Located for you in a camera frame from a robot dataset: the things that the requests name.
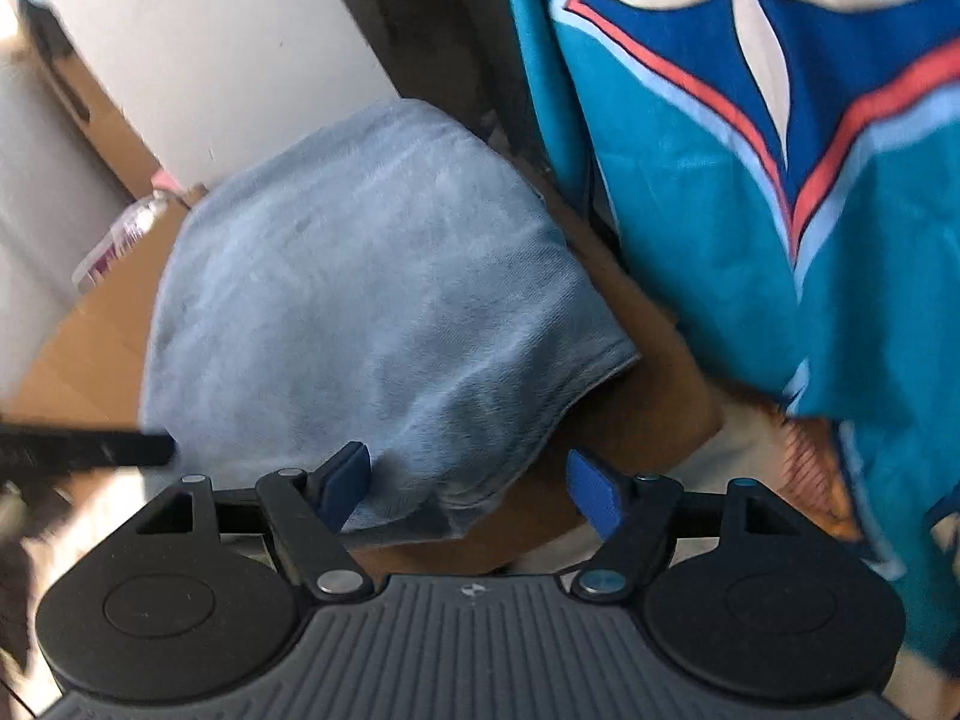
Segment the light blue denim pants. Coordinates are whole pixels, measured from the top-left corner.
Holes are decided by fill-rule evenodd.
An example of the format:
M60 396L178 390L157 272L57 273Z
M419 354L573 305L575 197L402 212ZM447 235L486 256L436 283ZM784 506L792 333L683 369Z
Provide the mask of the light blue denim pants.
M247 488L370 450L353 546L465 535L638 351L544 199L400 99L231 177L185 215L139 418L176 473Z

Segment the teal patterned blanket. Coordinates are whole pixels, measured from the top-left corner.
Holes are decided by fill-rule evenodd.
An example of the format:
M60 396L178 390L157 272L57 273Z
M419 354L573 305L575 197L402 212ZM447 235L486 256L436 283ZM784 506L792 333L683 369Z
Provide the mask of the teal patterned blanket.
M958 668L958 0L508 0L569 203Z

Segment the tall cardboard piece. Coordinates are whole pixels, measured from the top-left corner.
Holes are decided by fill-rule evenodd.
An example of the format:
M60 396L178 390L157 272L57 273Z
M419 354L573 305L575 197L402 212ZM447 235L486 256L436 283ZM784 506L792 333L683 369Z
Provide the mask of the tall cardboard piece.
M28 54L75 127L134 199L148 195L160 161L89 70L57 13L39 0L8 1Z

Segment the folded brown garment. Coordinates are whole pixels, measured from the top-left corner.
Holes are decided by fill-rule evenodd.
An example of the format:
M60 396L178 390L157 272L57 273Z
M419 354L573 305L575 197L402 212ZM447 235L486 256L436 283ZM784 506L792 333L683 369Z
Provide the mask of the folded brown garment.
M376 580L391 574L551 571L565 562L562 551L583 547L578 535L583 519L565 489L569 450L589 450L627 475L665 475L722 427L718 395L672 317L623 271L612 250L563 203L547 177L521 158L512 164L544 195L569 249L635 343L640 360L563 416L534 465L466 538L356 550L353 557Z

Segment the cream cartoon bear bedsheet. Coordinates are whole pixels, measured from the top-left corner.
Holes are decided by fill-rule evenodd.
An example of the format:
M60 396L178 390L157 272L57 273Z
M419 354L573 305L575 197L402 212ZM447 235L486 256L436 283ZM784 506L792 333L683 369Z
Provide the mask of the cream cartoon bear bedsheet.
M571 452L587 561L384 580L340 538L370 484L359 442L169 484L37 606L53 717L900 715L900 598L756 479L695 493Z

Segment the brown cardboard sheet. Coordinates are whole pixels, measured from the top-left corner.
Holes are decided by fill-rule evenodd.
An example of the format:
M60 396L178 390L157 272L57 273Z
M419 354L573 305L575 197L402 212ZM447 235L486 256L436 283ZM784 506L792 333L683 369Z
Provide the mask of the brown cardboard sheet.
M3 403L3 419L122 429L139 424L146 342L161 273L185 216L205 195L205 187L192 187L80 298Z

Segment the pink white bottle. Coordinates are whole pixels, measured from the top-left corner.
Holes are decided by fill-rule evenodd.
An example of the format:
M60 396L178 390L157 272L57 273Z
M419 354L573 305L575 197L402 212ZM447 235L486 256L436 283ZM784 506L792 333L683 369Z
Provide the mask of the pink white bottle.
M178 179L166 169L156 171L149 179L151 192L122 211L106 234L91 249L71 275L76 293L85 294L103 281L119 260L144 238L172 208L185 208L187 192Z

